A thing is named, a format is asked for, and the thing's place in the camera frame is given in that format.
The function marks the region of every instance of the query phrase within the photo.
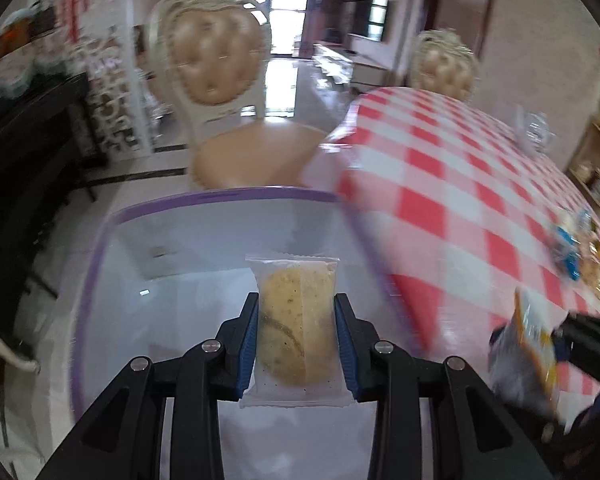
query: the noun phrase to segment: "blue gripper pad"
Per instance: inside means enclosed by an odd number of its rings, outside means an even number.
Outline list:
[[[237,380],[237,392],[239,398],[242,398],[242,394],[249,387],[251,381],[251,371],[253,370],[253,363],[256,361],[256,338],[258,335],[258,305],[251,311],[251,317],[247,330],[244,335],[242,347],[238,354],[238,380]]]
[[[340,303],[334,302],[336,315],[336,330],[338,333],[338,348],[340,349],[340,364],[344,380],[354,399],[358,398],[360,384],[358,383],[358,356],[353,346],[353,340],[342,313]]]

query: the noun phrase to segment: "wall-mounted tv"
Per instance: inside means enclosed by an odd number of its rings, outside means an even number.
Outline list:
[[[353,0],[345,6],[349,34],[382,41],[389,0]]]

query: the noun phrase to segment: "packaged cookie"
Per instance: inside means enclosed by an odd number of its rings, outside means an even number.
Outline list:
[[[333,310],[336,258],[247,261],[258,283],[258,336],[246,406],[346,406]]]

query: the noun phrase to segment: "silver screw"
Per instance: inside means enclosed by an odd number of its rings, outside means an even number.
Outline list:
[[[205,342],[202,343],[203,351],[207,352],[208,354],[217,352],[221,347],[222,343],[219,342],[217,339],[207,339]]]
[[[542,435],[540,436],[540,440],[542,440],[543,444],[548,444],[551,442],[551,439],[554,437],[554,425],[549,423],[542,428]]]
[[[144,370],[149,365],[149,360],[146,357],[136,357],[131,361],[131,369],[135,372]]]
[[[394,345],[389,343],[388,341],[378,341],[374,345],[374,349],[379,354],[390,354],[394,351]]]
[[[459,357],[450,357],[446,360],[446,365],[452,370],[459,372],[460,370],[464,370],[466,363],[464,362],[464,359]]]

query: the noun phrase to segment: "white lattice partition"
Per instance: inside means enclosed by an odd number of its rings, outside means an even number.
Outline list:
[[[29,0],[33,4],[38,0]],[[61,15],[61,0],[56,15]],[[78,42],[66,42],[72,72],[87,72],[91,83],[88,102],[112,160],[151,153],[148,120],[141,104],[135,72],[130,0],[89,0],[78,17]]]

